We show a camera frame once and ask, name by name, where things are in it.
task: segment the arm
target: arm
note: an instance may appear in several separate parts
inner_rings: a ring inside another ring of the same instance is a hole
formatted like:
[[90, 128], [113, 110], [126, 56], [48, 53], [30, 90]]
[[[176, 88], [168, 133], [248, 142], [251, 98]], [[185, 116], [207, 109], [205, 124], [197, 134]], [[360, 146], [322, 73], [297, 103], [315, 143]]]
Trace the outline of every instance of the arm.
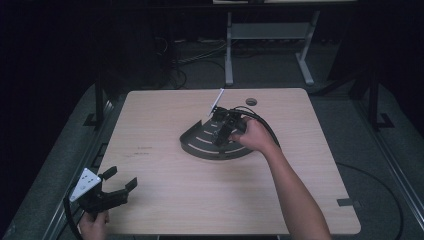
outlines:
[[268, 162], [274, 179], [281, 210], [287, 228], [294, 239], [331, 239], [321, 209], [294, 172], [281, 149], [274, 143], [265, 127], [245, 117], [247, 130], [233, 134], [230, 140], [249, 149], [260, 151]]
[[98, 213], [96, 219], [85, 212], [79, 222], [82, 238], [84, 240], [105, 240], [107, 235], [106, 223], [108, 222], [108, 211]]

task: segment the wooden table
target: wooden table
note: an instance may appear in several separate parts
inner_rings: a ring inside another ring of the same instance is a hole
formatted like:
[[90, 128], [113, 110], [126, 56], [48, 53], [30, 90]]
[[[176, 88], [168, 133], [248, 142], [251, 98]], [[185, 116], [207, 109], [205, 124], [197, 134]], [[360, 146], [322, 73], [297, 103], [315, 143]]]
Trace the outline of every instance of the wooden table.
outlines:
[[[264, 157], [214, 161], [189, 155], [179, 137], [208, 117], [219, 90], [139, 91], [128, 94], [99, 173], [117, 166], [103, 184], [121, 189], [133, 177], [129, 202], [111, 209], [117, 234], [288, 234]], [[227, 89], [218, 106], [251, 107], [277, 135], [294, 170], [312, 193], [332, 234], [360, 231], [318, 119], [302, 89]]]

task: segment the hand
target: hand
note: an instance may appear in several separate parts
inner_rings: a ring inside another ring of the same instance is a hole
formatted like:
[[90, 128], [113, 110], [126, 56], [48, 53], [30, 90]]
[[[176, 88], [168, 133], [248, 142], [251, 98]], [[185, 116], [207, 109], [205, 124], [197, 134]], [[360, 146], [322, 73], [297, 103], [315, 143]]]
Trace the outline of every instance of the hand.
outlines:
[[243, 121], [247, 124], [246, 132], [242, 135], [231, 134], [230, 141], [239, 142], [243, 146], [264, 153], [270, 147], [278, 147], [271, 137], [268, 130], [256, 119], [244, 117]]
[[108, 211], [98, 213], [96, 219], [91, 214], [85, 212], [79, 222], [82, 238], [84, 240], [105, 240], [106, 223], [108, 222]]

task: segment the metal stand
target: metal stand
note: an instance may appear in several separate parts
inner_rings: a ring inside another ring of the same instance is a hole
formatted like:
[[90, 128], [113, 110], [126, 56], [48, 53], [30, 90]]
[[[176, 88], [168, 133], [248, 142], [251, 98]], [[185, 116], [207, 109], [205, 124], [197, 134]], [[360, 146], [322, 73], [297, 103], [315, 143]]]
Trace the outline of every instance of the metal stand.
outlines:
[[94, 126], [94, 130], [98, 130], [100, 125], [103, 123], [104, 120], [104, 113], [103, 113], [103, 89], [101, 87], [100, 83], [100, 77], [97, 79], [96, 83], [94, 84], [94, 91], [96, 94], [96, 114], [89, 114], [87, 116], [87, 119], [85, 120], [84, 126]]
[[355, 81], [354, 85], [349, 91], [349, 97], [353, 100], [361, 100], [365, 93], [369, 90], [368, 95], [368, 121], [375, 131], [380, 128], [393, 128], [394, 125], [389, 116], [381, 113], [380, 116], [383, 122], [378, 122], [378, 88], [379, 88], [379, 68], [373, 66], [363, 66], [358, 68], [352, 74], [334, 82], [333, 84], [321, 89], [317, 92], [310, 93], [309, 96], [323, 96], [338, 87], [350, 82]]
[[225, 84], [234, 84], [231, 62], [231, 45], [233, 39], [304, 39], [305, 45], [296, 53], [305, 83], [313, 85], [314, 80], [305, 59], [311, 45], [320, 12], [315, 11], [310, 22], [306, 23], [232, 23], [231, 12], [227, 19], [227, 54], [225, 56]]

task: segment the table leg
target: table leg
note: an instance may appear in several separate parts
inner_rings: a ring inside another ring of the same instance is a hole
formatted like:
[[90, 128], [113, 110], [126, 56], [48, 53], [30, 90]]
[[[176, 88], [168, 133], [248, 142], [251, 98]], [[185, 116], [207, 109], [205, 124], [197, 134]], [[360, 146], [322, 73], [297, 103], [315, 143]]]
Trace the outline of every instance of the table leg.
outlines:
[[233, 81], [233, 64], [231, 62], [231, 12], [228, 13], [227, 20], [227, 54], [225, 55], [225, 85], [232, 86]]
[[306, 65], [305, 58], [308, 53], [309, 46], [311, 45], [312, 37], [314, 36], [314, 31], [316, 24], [318, 22], [320, 11], [315, 11], [312, 16], [311, 22], [309, 24], [308, 31], [305, 37], [305, 46], [303, 47], [300, 53], [296, 53], [296, 60], [299, 64], [300, 70], [302, 71], [303, 78], [305, 79], [305, 83], [307, 85], [313, 85], [314, 80], [312, 79], [311, 73], [309, 72], [308, 65]]

